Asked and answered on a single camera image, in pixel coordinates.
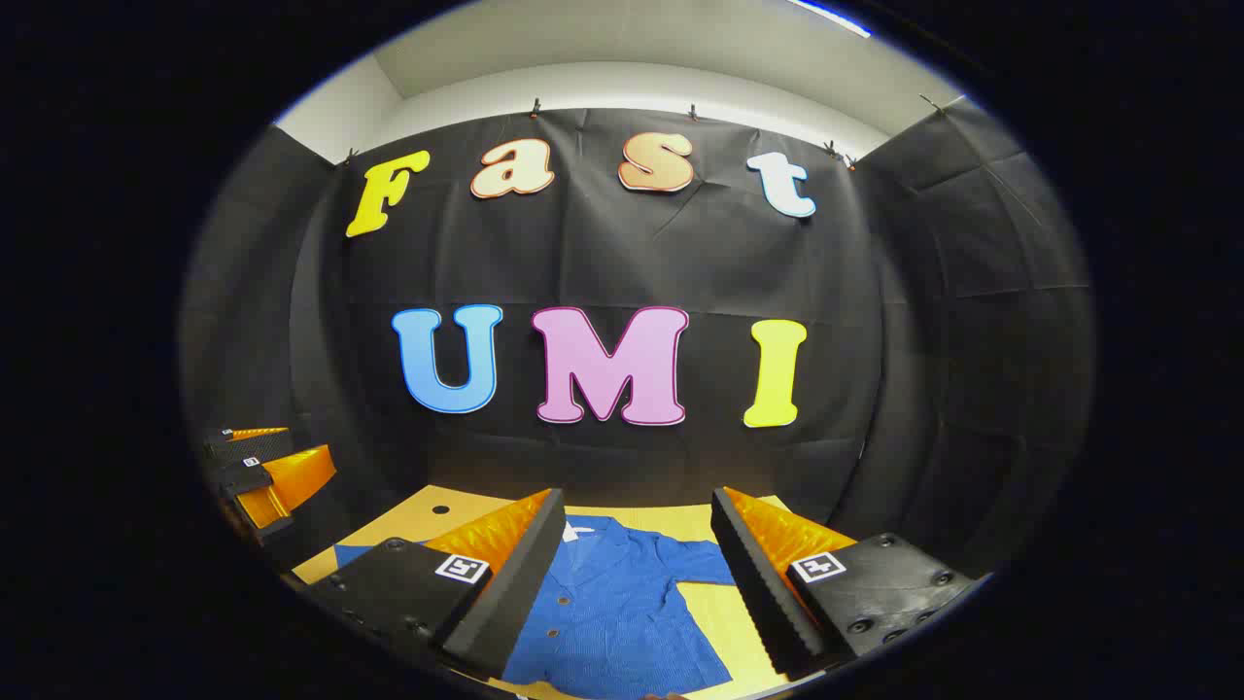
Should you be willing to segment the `black backdrop cloth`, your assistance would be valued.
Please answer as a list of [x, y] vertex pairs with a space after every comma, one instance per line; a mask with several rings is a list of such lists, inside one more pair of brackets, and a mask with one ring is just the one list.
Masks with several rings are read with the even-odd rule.
[[428, 484], [580, 507], [730, 486], [955, 569], [1006, 563], [1084, 443], [1084, 247], [959, 99], [848, 172], [626, 108], [459, 122], [328, 163], [280, 129], [188, 270], [192, 444], [289, 426], [338, 467], [299, 564]]

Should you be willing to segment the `row of small cloth clips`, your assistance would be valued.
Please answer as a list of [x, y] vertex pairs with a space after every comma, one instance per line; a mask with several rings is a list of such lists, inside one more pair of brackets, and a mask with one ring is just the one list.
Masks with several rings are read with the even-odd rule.
[[743, 94], [641, 92], [596, 90], [552, 93], [519, 91], [474, 93], [466, 86], [433, 91], [406, 99], [388, 109], [379, 124], [355, 145], [356, 150], [374, 150], [388, 143], [444, 126], [471, 123], [488, 117], [515, 117], [522, 126], [552, 121], [561, 114], [582, 114], [586, 109], [612, 109], [628, 114], [647, 114], [657, 123], [672, 126], [733, 124], [773, 132], [817, 148], [831, 145], [838, 154], [860, 159], [903, 131], [928, 119], [934, 107], [916, 94], [901, 97], [901, 106], [914, 106], [916, 114], [901, 117], [896, 127], [875, 127], [855, 121], [835, 108], [785, 91], [746, 88]]

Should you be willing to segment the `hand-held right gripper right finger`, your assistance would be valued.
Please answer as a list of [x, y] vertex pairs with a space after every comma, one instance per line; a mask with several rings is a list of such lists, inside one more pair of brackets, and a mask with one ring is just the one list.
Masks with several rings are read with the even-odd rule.
[[791, 681], [889, 647], [978, 588], [898, 535], [857, 541], [733, 487], [712, 492], [710, 523], [774, 670]]

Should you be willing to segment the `blue button shirt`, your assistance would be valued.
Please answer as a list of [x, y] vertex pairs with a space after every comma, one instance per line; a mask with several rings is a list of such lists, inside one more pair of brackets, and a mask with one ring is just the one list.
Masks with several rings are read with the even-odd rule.
[[498, 681], [549, 683], [583, 700], [685, 695], [731, 681], [682, 583], [733, 586], [722, 548], [569, 515], [532, 610]]

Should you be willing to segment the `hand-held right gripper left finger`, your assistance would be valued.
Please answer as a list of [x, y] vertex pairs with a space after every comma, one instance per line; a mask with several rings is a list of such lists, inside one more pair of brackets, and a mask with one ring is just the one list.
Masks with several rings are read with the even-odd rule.
[[542, 489], [429, 541], [397, 535], [306, 586], [321, 612], [419, 668], [501, 678], [566, 523]]

